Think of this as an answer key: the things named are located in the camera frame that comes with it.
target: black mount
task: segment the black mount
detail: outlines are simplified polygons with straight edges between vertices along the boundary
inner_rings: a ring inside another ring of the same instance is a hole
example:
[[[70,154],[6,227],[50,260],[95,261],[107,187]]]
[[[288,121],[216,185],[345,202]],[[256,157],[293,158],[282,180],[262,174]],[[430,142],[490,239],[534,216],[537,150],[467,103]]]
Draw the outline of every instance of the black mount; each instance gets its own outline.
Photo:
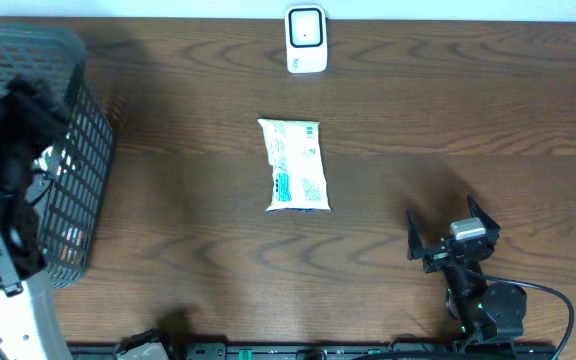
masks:
[[[468,196],[468,206],[472,219],[464,220],[469,222],[466,231],[445,236],[440,246],[428,249],[423,247],[417,225],[408,212],[408,259],[421,259],[426,273],[444,273],[448,283],[446,307],[454,319],[461,321],[467,335],[465,341],[454,344],[460,352],[471,345],[513,346],[514,339],[524,332],[526,292],[505,283],[488,286],[485,280],[468,276],[464,271],[465,268],[481,274],[479,262],[495,251],[501,230],[471,196]],[[453,223],[451,228],[458,229],[460,223],[463,222]]]
[[[107,345],[71,345],[70,352],[73,360],[116,360],[117,355],[125,354],[126,349],[133,349],[138,344]],[[147,340],[151,343],[159,341],[157,337]],[[166,343],[161,343],[164,349],[168,349]],[[166,357],[157,360],[357,360],[367,355],[387,355],[395,352],[402,354],[410,352],[419,354],[425,351],[433,351],[451,354],[454,351],[446,348],[443,344],[423,341],[421,339],[405,339],[393,345],[384,343],[318,343],[318,344],[246,344],[214,342],[206,339],[206,342],[183,343],[179,346],[180,353],[173,354],[166,351]],[[518,359],[518,360],[550,360],[554,352],[552,345],[523,344],[509,347],[495,345],[483,345],[471,347],[470,355],[479,355],[480,359]]]

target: white wall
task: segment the white wall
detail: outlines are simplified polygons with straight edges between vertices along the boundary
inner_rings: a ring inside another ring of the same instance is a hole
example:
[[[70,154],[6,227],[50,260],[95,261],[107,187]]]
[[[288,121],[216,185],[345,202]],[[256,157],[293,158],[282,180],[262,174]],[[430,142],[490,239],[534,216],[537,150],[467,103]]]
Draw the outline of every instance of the white wall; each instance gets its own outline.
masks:
[[[576,0],[319,0],[330,19],[576,21]],[[0,0],[0,16],[278,19],[287,0]]]

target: white snack package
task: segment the white snack package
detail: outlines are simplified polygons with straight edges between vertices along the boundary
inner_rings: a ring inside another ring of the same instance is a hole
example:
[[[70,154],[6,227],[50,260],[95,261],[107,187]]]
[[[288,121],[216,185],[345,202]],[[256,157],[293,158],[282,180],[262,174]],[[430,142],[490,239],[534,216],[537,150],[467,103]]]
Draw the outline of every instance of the white snack package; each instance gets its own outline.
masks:
[[[272,202],[266,211],[331,211],[319,149],[319,123],[259,119],[272,166]]]

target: black wire basket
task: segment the black wire basket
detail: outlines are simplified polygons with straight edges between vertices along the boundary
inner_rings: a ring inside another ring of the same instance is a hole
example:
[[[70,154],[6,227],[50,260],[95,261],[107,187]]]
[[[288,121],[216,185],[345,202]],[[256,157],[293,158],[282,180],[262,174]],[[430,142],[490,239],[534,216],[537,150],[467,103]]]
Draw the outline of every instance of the black wire basket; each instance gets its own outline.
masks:
[[[23,76],[48,82],[70,109],[69,131],[33,164],[26,200],[40,216],[38,243],[55,287],[81,279],[114,149],[114,133],[84,78],[86,51],[62,28],[0,23],[0,94]]]

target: wooden table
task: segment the wooden table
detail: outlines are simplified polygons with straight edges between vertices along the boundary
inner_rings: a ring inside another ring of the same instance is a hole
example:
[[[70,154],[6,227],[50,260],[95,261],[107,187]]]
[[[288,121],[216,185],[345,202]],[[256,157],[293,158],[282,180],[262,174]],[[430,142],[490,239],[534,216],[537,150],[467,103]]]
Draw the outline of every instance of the wooden table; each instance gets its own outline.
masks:
[[[459,332],[404,214],[436,238],[467,194],[502,227],[484,271],[576,306],[576,24],[329,21],[326,72],[292,75],[282,21],[29,21],[80,34],[117,131],[90,270],[56,295],[69,340]],[[333,213],[266,215],[260,116],[321,122]],[[528,296],[526,339],[557,344],[564,304]]]

